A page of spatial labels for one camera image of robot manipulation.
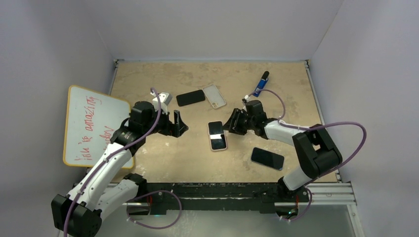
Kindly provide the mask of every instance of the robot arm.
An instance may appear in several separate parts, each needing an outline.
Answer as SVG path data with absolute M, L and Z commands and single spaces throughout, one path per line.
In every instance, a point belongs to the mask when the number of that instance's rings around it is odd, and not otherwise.
M 188 130 L 188 126 L 183 123 L 179 111 L 174 111 L 174 123 L 169 120 L 167 105 L 171 101 L 171 95 L 160 93 L 158 96 L 162 111 L 159 121 L 151 134 L 158 132 L 166 136 L 180 137 Z M 145 144 L 146 139 L 131 146 L 128 150 L 122 150 L 110 159 L 106 158 L 146 134 L 157 119 L 157 109 L 157 98 L 153 99 L 153 103 L 146 101 L 135 103 L 130 117 L 125 119 L 121 123 L 121 127 L 114 132 L 111 143 L 85 178 L 70 190 L 65 197 L 61 195 L 55 196 L 51 207 L 56 228 L 64 230 L 64 222 L 70 205 L 87 179 L 90 179 L 90 182 L 77 200 L 69 221 L 68 233 L 75 237 L 94 236 L 99 231 L 102 220 L 110 213 L 127 200 L 144 194 L 140 191 L 144 192 L 144 190 L 147 190 L 145 187 L 146 180 L 138 174 L 129 174 L 112 190 L 106 193 L 104 191 L 122 166 Z
M 268 118 L 259 100 L 243 102 L 246 109 L 234 109 L 223 126 L 224 130 L 239 135 L 253 130 L 259 137 L 295 147 L 300 166 L 278 180 L 279 193 L 291 195 L 306 183 L 342 163 L 342 156 L 326 129 L 315 130 L 319 124 L 310 127 L 309 131 L 298 129 L 302 128 L 298 126 L 289 128 L 281 125 L 276 118 Z

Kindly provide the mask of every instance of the gray floor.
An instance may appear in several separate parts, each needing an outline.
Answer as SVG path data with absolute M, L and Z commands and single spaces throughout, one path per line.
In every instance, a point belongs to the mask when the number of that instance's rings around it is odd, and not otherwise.
M 164 226 L 176 218 L 143 216 L 144 224 Z M 276 215 L 255 211 L 183 211 L 179 222 L 165 230 L 150 230 L 126 221 L 125 207 L 116 210 L 103 223 L 97 237 L 353 237 L 346 206 L 311 206 L 306 216 L 290 224 Z

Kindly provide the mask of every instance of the phone case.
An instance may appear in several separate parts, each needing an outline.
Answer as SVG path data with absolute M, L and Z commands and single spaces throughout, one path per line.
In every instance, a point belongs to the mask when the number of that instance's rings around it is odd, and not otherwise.
M 204 91 L 205 96 L 208 98 L 209 103 L 214 109 L 218 109 L 227 104 L 224 100 L 224 97 L 222 97 L 220 91 L 214 84 L 207 85 L 202 90 Z
M 227 137 L 225 136 L 225 132 L 224 132 L 224 130 L 223 130 L 223 134 L 224 134 L 224 137 L 225 137 L 225 148 L 223 148 L 223 149 L 217 149 L 217 150 L 214 150 L 214 149 L 212 149 L 212 144 L 211 144 L 211 135 L 210 135 L 210 127 L 209 127 L 209 125 L 207 124 L 207 130 L 208 130 L 208 140 L 209 140 L 209 148 L 211 149 L 211 151 L 213 151 L 213 152 L 217 152 L 217 151 L 224 151 L 224 150 L 226 150 L 227 148 L 228 148 L 228 143 L 227 143 Z

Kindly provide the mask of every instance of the white wall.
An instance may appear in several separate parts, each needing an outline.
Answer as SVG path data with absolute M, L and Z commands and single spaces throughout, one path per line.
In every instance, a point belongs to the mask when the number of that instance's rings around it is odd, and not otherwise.
M 86 0 L 115 58 L 305 60 L 343 0 Z
M 55 236 L 50 203 L 84 172 L 62 161 L 67 91 L 113 73 L 81 0 L 0 1 L 1 236 Z
M 417 0 L 345 0 L 312 58 L 325 121 L 368 131 L 342 173 L 369 237 L 419 233 L 418 9 Z M 354 130 L 333 130 L 346 156 L 361 139 Z

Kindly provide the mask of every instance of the clear phone case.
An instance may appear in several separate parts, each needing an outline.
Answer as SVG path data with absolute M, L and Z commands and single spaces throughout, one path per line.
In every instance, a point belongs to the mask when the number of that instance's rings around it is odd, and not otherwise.
M 224 100 L 224 97 L 222 97 L 220 91 L 214 84 L 207 85 L 202 90 L 204 91 L 205 96 L 214 109 L 218 109 L 227 104 Z

